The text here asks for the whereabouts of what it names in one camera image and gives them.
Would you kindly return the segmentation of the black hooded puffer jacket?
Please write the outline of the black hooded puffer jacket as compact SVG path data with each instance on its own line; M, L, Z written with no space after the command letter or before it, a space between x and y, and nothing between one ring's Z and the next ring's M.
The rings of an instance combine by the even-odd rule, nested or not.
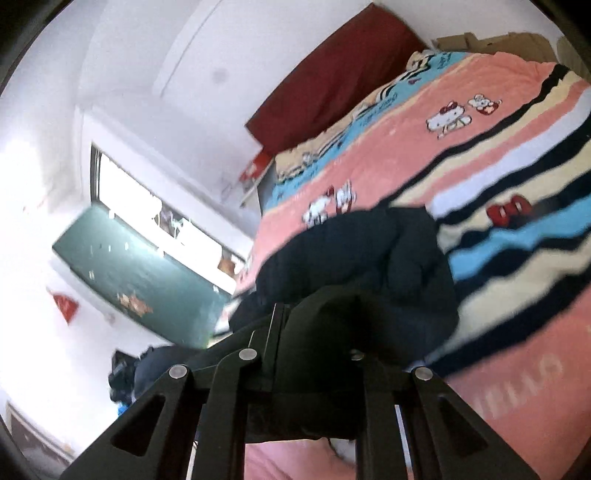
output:
M301 232L263 263L231 330L279 304L290 313L276 378L252 405L252 428L280 439L353 437L362 404L353 352L407 367L459 323L437 225L422 207L356 210Z

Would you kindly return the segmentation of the green metal door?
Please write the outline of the green metal door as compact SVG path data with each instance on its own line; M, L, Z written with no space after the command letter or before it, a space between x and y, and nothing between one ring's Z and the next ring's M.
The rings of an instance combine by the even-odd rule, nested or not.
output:
M229 300L100 205L86 209L52 249L103 300L174 344L206 347Z

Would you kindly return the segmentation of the white bedside shelf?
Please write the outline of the white bedside shelf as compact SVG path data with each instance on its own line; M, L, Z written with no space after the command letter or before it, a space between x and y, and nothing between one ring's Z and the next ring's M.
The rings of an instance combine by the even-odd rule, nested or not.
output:
M255 211L262 216L276 186L276 162L271 160L259 175L246 180L245 186L245 195L240 201L239 208Z

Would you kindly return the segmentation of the red white box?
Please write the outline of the red white box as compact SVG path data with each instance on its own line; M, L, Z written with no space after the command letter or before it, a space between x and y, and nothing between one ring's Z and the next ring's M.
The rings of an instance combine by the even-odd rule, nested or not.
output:
M256 157L254 157L252 161L249 162L249 165L246 166L245 171L240 174L239 181L242 182L242 184L256 181L266 172L271 161L273 161L273 156L266 153L264 150L260 150Z

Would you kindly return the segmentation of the Hello Kitty striped blanket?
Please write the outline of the Hello Kitty striped blanket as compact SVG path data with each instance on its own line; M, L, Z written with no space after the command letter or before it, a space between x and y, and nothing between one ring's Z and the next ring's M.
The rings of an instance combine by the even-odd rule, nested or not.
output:
M459 324L419 363L544 479L590 439L590 86L556 63L416 55L322 137L280 154L238 280L305 229L356 209L423 207Z

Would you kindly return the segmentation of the dark red bed headboard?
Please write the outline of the dark red bed headboard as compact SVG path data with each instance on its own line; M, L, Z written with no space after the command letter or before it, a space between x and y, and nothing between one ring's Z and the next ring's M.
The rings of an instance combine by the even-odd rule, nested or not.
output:
M403 20L372 3L308 54L245 127L267 154L294 148L394 80L426 48Z

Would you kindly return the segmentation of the brown cardboard sheet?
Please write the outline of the brown cardboard sheet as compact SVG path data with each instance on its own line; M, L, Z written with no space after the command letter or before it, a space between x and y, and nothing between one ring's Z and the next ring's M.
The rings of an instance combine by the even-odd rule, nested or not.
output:
M474 33L440 37L433 45L441 51L463 51L470 53L510 53L527 61L558 61L550 42L540 34L509 32L504 35L479 39Z

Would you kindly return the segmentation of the olive cushion beside bed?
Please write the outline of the olive cushion beside bed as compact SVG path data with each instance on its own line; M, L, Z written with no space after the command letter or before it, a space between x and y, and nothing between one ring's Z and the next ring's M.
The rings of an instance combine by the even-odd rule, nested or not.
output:
M560 64L568 67L586 81L591 82L591 72L589 68L565 36L558 39L556 51Z

